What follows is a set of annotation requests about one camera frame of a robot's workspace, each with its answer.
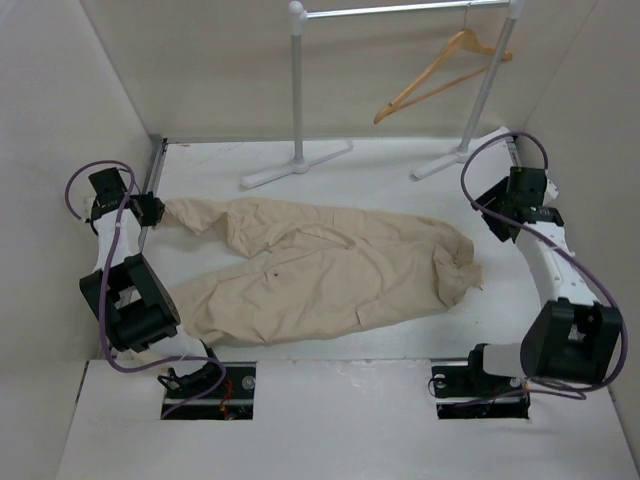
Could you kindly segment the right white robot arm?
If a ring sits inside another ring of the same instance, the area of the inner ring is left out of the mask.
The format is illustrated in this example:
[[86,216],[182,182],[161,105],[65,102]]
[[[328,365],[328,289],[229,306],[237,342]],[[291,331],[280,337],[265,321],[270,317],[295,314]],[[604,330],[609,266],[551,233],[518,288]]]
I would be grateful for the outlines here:
[[547,204],[550,188],[544,169],[513,167],[472,203],[491,232],[523,255],[540,311],[518,343],[481,343],[466,359],[433,364],[430,393],[456,408],[527,403],[532,393],[583,400],[605,383],[623,335],[622,315],[587,285],[566,243],[564,220]]

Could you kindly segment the beige trousers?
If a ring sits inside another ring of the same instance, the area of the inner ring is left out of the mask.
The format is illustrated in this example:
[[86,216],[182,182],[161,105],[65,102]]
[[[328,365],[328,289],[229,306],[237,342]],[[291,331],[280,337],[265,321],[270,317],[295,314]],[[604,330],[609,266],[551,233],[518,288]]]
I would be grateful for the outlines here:
[[214,231],[243,262],[171,297],[207,345],[328,340],[443,313],[482,285],[473,242],[428,217],[245,197],[166,202],[161,223]]

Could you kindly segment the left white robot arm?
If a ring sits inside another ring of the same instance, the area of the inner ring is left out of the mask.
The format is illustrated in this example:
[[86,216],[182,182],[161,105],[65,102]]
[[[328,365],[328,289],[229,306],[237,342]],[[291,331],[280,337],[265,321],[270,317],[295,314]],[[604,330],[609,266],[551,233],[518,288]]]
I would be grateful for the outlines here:
[[93,271],[80,291],[99,323],[106,359],[120,372],[120,352],[146,354],[145,368],[164,366],[158,380],[177,403],[214,398],[221,393],[225,366],[202,341],[189,336],[168,290],[144,257],[140,237],[164,214],[163,202],[139,193],[121,162],[107,162],[89,176],[95,198],[88,223],[98,239]]

